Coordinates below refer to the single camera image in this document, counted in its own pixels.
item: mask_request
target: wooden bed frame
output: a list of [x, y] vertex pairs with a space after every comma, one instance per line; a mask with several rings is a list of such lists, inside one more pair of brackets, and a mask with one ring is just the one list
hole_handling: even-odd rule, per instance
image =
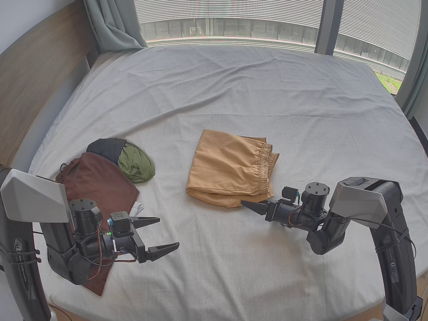
[[0, 55], [1, 164], [11, 166], [40, 110], [96, 44], [83, 0], [77, 0]]

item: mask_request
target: white bed sheet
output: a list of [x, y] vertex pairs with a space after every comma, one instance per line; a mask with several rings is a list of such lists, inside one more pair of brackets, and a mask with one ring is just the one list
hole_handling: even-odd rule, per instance
[[116, 321], [341, 320], [382, 301], [368, 228], [351, 223], [343, 244], [319, 256], [304, 231], [185, 194], [204, 128], [267, 137], [280, 153], [276, 198], [285, 185], [302, 191], [311, 181], [331, 189], [349, 176], [399, 181], [417, 274], [428, 269], [428, 160], [369, 67], [261, 47], [156, 47], [102, 55], [30, 172], [52, 179], [97, 138], [131, 140], [156, 165], [156, 176], [137, 185], [140, 215], [161, 219], [138, 233], [147, 246], [179, 241], [180, 248], [153, 263], [113, 265], [102, 297], [53, 273], [44, 251], [50, 302]]

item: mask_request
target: building exterior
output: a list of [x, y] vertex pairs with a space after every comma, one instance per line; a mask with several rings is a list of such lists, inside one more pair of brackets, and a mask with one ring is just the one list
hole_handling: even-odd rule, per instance
[[[135, 0], [149, 45], [242, 44], [314, 51], [324, 0]], [[402, 79], [421, 0], [345, 0], [334, 55]]]

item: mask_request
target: gray-green curtain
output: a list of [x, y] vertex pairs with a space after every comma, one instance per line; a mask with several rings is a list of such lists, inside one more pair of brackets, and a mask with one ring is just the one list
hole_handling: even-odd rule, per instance
[[428, 94], [428, 0], [421, 0], [421, 18], [415, 49], [395, 98], [407, 119], [412, 119], [422, 95]]
[[147, 47], [134, 0], [83, 0], [101, 52]]

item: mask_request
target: tan shorts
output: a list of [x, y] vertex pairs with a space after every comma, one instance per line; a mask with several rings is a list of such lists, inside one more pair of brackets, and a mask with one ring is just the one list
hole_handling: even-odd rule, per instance
[[265, 138], [204, 130], [196, 147], [186, 192], [217, 206], [238, 207], [274, 196], [272, 171], [279, 153]]

